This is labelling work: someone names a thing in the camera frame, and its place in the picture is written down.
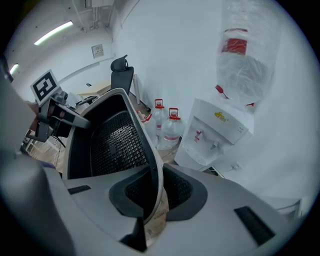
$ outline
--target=wall socket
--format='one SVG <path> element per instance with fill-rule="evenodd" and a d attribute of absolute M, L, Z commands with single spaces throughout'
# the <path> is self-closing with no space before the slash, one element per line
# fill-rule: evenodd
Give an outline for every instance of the wall socket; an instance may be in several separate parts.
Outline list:
<path fill-rule="evenodd" d="M 92 46 L 91 49 L 94 59 L 104 55 L 104 49 L 102 48 L 102 44 Z"/>

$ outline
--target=water dispenser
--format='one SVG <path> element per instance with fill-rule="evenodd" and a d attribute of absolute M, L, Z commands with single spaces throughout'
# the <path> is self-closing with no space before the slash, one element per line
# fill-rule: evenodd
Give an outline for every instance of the water dispenser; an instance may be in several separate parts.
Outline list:
<path fill-rule="evenodd" d="M 214 103 L 196 98 L 174 160 L 178 165 L 204 171 L 214 161 L 234 147 L 240 140 L 247 140 L 254 131 L 254 119 L 226 103 Z"/>

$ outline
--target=ceiling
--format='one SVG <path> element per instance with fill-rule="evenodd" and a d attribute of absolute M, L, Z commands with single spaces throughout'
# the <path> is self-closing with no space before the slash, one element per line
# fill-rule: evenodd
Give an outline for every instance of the ceiling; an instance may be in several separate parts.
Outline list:
<path fill-rule="evenodd" d="M 15 77 L 41 55 L 74 35 L 89 33 L 95 28 L 104 28 L 108 25 L 108 18 L 114 0 L 42 0 L 22 20 L 6 50 L 5 57 L 11 68 L 19 64 Z M 94 22 L 94 13 L 99 12 L 98 21 Z M 34 43 L 46 33 L 56 27 L 72 21 L 73 26 L 62 30 L 40 45 Z"/>

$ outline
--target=black mesh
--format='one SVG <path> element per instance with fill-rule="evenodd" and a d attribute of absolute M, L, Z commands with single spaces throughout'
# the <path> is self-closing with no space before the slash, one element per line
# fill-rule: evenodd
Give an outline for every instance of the black mesh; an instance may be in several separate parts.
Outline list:
<path fill-rule="evenodd" d="M 170 210 L 191 197 L 193 186 L 187 180 L 166 169 L 163 169 L 163 178 Z"/>
<path fill-rule="evenodd" d="M 157 190 L 153 186 L 151 172 L 128 185 L 124 190 L 125 195 L 135 204 L 143 208 L 143 218 L 146 219 L 154 208 Z"/>
<path fill-rule="evenodd" d="M 111 117 L 94 131 L 90 157 L 92 176 L 112 174 L 148 164 L 127 111 Z"/>

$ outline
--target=yellow logo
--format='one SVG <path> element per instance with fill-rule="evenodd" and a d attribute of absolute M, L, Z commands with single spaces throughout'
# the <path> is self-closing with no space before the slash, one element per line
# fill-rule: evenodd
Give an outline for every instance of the yellow logo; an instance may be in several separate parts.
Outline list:
<path fill-rule="evenodd" d="M 221 121 L 225 122 L 228 121 L 228 119 L 225 119 L 224 115 L 222 114 L 222 112 L 215 112 L 214 115 L 219 118 Z"/>

